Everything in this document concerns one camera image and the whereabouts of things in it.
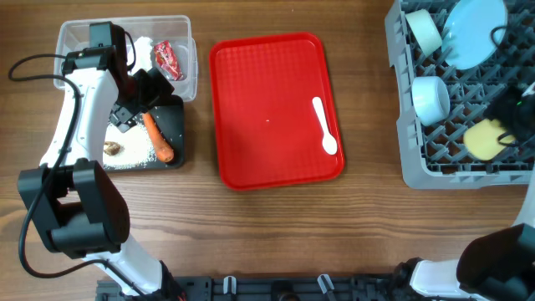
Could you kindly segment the red strawberry snack wrapper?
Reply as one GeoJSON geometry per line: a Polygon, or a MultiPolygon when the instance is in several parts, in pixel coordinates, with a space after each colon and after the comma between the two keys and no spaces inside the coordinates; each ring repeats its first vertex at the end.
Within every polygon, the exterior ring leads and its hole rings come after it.
{"type": "Polygon", "coordinates": [[[156,44],[153,52],[155,54],[155,61],[170,79],[177,81],[182,78],[183,73],[178,58],[168,40],[156,44]]]}

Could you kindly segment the white tissue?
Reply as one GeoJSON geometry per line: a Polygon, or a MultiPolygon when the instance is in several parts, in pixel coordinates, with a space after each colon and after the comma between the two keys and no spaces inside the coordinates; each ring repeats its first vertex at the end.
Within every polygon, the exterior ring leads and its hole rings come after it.
{"type": "Polygon", "coordinates": [[[140,69],[149,71],[153,67],[151,60],[151,54],[153,52],[153,47],[151,46],[152,42],[153,40],[151,38],[139,37],[134,42],[135,50],[133,50],[131,46],[127,48],[127,63],[134,63],[132,70],[129,71],[130,75],[134,75],[140,69]]]}

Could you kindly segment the yellow plastic cup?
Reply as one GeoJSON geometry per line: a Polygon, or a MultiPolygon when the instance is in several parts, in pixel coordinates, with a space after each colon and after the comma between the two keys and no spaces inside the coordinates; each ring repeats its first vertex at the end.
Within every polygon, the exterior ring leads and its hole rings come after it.
{"type": "Polygon", "coordinates": [[[515,141],[516,138],[502,127],[499,120],[484,119],[463,135],[465,147],[480,161],[493,159],[515,141]]]}

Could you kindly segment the white rice pile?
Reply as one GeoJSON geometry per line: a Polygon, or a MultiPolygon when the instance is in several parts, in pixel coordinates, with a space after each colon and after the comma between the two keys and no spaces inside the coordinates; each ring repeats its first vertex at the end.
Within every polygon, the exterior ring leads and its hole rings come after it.
{"type": "Polygon", "coordinates": [[[120,132],[116,126],[108,124],[105,142],[105,150],[110,147],[109,144],[120,147],[113,155],[104,152],[103,163],[107,170],[143,168],[157,162],[150,137],[141,124],[135,125],[125,133],[120,132]]]}

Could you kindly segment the orange carrot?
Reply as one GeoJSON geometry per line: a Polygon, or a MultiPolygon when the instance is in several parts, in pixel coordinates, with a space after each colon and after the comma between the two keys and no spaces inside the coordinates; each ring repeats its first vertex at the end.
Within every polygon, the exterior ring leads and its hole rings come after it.
{"type": "Polygon", "coordinates": [[[142,120],[145,124],[147,134],[152,142],[156,158],[164,163],[172,162],[175,157],[174,151],[160,133],[160,130],[151,114],[143,113],[142,120]]]}

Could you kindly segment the brown food scrap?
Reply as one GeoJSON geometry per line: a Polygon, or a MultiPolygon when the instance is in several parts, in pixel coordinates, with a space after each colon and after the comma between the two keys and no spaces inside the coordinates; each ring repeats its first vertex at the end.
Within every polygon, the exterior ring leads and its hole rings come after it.
{"type": "Polygon", "coordinates": [[[103,152],[107,155],[107,156],[116,156],[118,155],[120,152],[122,151],[122,146],[117,143],[117,142],[113,142],[113,141],[106,141],[104,143],[104,149],[103,149],[103,152]]]}

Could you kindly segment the light blue plate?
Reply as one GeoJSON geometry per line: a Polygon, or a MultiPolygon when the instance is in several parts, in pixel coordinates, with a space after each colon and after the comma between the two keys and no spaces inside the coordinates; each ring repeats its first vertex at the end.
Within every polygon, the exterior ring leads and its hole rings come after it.
{"type": "Polygon", "coordinates": [[[508,11],[503,0],[460,0],[451,10],[444,29],[447,31],[441,50],[446,63],[456,69],[476,67],[489,59],[497,47],[491,31],[506,26],[508,11]]]}

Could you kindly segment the light blue bowl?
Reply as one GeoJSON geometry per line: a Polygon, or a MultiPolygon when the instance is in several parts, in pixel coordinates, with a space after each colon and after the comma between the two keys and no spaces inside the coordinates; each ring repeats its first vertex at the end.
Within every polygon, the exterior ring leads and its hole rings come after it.
{"type": "Polygon", "coordinates": [[[411,85],[411,95],[415,113],[423,126],[440,122],[450,114],[450,95],[440,77],[415,78],[411,85]]]}

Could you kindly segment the mint green bowl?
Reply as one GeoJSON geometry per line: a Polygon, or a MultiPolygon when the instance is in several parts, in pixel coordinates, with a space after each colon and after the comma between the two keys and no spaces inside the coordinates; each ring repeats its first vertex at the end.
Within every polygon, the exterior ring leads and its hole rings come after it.
{"type": "Polygon", "coordinates": [[[421,9],[413,13],[407,13],[405,20],[409,24],[422,53],[426,57],[432,55],[441,47],[441,35],[427,10],[421,9]]]}

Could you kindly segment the white plastic spoon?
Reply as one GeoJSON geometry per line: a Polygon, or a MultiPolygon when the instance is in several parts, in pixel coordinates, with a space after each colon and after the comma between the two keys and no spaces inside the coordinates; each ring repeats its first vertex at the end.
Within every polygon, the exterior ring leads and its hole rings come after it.
{"type": "Polygon", "coordinates": [[[323,101],[320,97],[316,96],[313,97],[312,104],[314,112],[318,118],[321,130],[323,132],[322,147],[328,155],[334,156],[338,152],[338,144],[336,139],[331,135],[329,131],[323,101]]]}

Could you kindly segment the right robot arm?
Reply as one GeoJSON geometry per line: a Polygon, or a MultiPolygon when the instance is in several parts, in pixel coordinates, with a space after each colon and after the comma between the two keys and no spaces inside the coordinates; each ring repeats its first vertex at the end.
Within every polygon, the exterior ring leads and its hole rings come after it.
{"type": "MultiPolygon", "coordinates": [[[[534,88],[510,88],[494,100],[484,120],[463,137],[478,159],[534,142],[534,88]]],[[[532,300],[534,298],[534,185],[508,228],[471,242],[457,260],[412,258],[391,278],[396,300],[532,300]]]]}

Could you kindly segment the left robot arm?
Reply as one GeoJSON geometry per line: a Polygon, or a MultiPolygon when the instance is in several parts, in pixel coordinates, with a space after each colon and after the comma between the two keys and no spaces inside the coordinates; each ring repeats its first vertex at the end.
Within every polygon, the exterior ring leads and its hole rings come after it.
{"type": "Polygon", "coordinates": [[[100,267],[134,300],[185,300],[167,266],[130,235],[130,214],[102,166],[110,113],[115,105],[135,113],[154,106],[182,106],[157,70],[129,75],[125,47],[98,44],[63,57],[58,79],[66,85],[50,148],[38,168],[22,171],[18,192],[28,212],[18,241],[19,261],[35,278],[60,278],[90,265],[100,267]],[[55,273],[39,272],[26,255],[34,225],[51,253],[80,263],[55,273]]]}

